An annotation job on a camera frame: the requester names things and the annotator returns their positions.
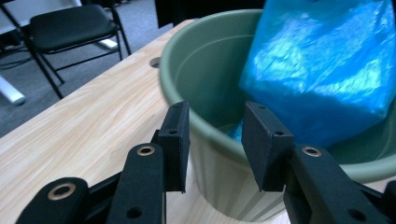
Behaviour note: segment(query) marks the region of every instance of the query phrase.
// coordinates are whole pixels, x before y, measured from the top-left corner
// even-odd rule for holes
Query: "blue plastic bag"
[[[240,87],[296,143],[328,148],[386,117],[396,92],[394,23],[390,1],[267,0]]]

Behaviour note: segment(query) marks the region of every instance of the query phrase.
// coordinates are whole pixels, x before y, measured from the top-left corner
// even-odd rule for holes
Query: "chair frame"
[[[39,66],[40,70],[44,73],[44,76],[48,80],[49,84],[51,85],[51,87],[53,88],[55,93],[58,95],[59,99],[63,99],[64,96],[60,92],[58,86],[56,85],[56,83],[54,82],[52,77],[50,76],[50,73],[47,70],[46,66],[53,73],[53,75],[55,75],[59,79],[59,81],[61,82],[61,85],[62,85],[62,84],[64,84],[64,80],[61,78],[61,76],[59,76],[58,71],[61,71],[63,69],[66,69],[66,68],[69,68],[69,67],[81,64],[81,63],[85,63],[85,62],[89,62],[89,61],[92,61],[92,60],[95,60],[95,59],[98,59],[98,58],[102,58],[102,57],[105,57],[107,55],[114,54],[114,53],[117,53],[117,52],[119,53],[120,61],[121,61],[122,60],[122,52],[121,52],[121,48],[120,48],[120,35],[119,35],[119,32],[121,33],[122,40],[124,42],[124,45],[125,45],[125,48],[127,50],[128,55],[132,54],[131,49],[130,49],[129,44],[128,44],[128,40],[127,40],[126,34],[125,34],[125,32],[123,30],[123,27],[122,27],[122,23],[120,21],[120,15],[117,12],[117,10],[115,9],[116,4],[115,4],[114,0],[103,0],[103,1],[97,1],[96,0],[95,2],[96,3],[93,3],[92,1],[84,1],[84,0],[81,1],[83,6],[84,5],[88,5],[88,4],[98,4],[98,5],[100,5],[103,8],[109,8],[111,10],[112,20],[114,21],[114,23],[116,24],[116,27],[117,27],[117,29],[115,31],[115,34],[104,36],[104,37],[97,38],[97,39],[94,39],[94,40],[91,40],[91,41],[87,41],[87,42],[84,42],[84,43],[81,43],[81,44],[78,44],[78,45],[74,45],[74,46],[71,46],[71,47],[67,47],[67,48],[59,49],[59,50],[54,50],[54,51],[50,51],[50,52],[40,52],[40,51],[38,51],[35,48],[34,41],[30,37],[28,29],[25,29],[24,27],[21,27],[19,25],[19,23],[15,20],[15,18],[12,16],[12,14],[3,5],[3,3],[0,4],[0,9],[4,12],[6,17],[8,17],[8,19],[12,22],[12,24],[16,27],[16,30],[19,33],[19,35],[21,36],[21,39],[22,39],[24,45],[30,51],[33,59],[35,60],[35,62]],[[106,53],[103,53],[103,54],[100,54],[100,55],[96,55],[94,57],[91,57],[91,58],[88,58],[88,59],[85,59],[85,60],[82,60],[82,61],[79,61],[79,62],[76,62],[76,63],[70,63],[68,65],[64,65],[62,67],[55,68],[55,67],[53,67],[50,64],[49,60],[44,56],[44,55],[51,55],[51,54],[61,53],[61,52],[68,51],[68,50],[71,50],[71,49],[77,49],[77,48],[80,48],[80,47],[83,47],[83,46],[87,46],[87,45],[90,45],[90,44],[93,44],[93,43],[97,43],[97,42],[99,42],[101,40],[108,39],[108,38],[110,38],[112,36],[115,36],[117,38],[117,43],[118,43],[117,44],[117,49],[112,49],[109,52],[106,52]]]

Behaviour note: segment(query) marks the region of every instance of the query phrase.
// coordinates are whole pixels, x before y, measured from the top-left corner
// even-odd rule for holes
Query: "carpeted floor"
[[[133,0],[119,5],[118,11],[132,52],[141,49],[172,28],[171,25],[167,25],[158,29],[154,0]],[[103,50],[99,45],[91,45],[57,54],[49,59],[54,64],[66,64]],[[2,57],[0,63],[15,62],[29,57],[28,52],[19,52]],[[66,96],[77,90],[119,61],[118,54],[112,54],[60,71],[60,75],[65,80],[60,86],[62,94]],[[0,74],[27,98],[23,105],[12,105],[0,94],[0,137],[59,101],[35,61],[8,70],[0,70]]]

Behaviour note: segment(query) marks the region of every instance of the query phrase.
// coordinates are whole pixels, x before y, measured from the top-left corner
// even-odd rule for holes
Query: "light wood surface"
[[[161,127],[167,104],[149,61],[185,21],[56,105],[0,139],[0,223],[14,223],[50,181],[76,176],[89,185],[119,172],[135,145]],[[371,185],[383,189],[385,181]],[[168,193],[168,223],[243,223],[201,195],[189,165],[187,193]],[[286,213],[268,223],[289,223]]]

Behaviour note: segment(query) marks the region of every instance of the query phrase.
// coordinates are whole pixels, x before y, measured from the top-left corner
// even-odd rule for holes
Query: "chair seat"
[[[97,5],[70,7],[30,19],[35,47],[44,53],[117,33],[116,24]]]

